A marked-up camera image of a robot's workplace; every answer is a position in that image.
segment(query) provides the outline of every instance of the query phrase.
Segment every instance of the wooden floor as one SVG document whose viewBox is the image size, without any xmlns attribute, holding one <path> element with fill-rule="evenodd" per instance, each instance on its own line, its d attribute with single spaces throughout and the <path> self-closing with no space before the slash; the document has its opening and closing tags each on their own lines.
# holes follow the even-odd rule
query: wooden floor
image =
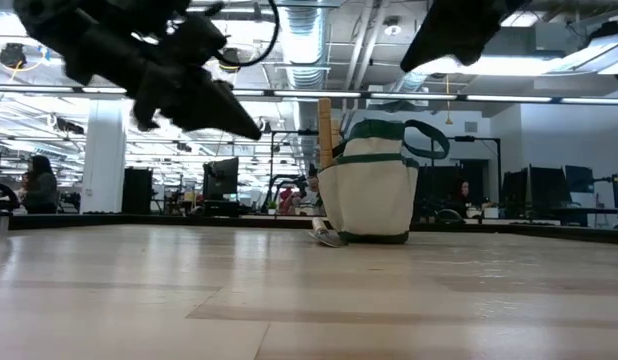
<svg viewBox="0 0 618 360">
<path fill-rule="evenodd" d="M 618 246 L 112 226 L 0 238 L 0 360 L 618 360 Z"/>
</svg>

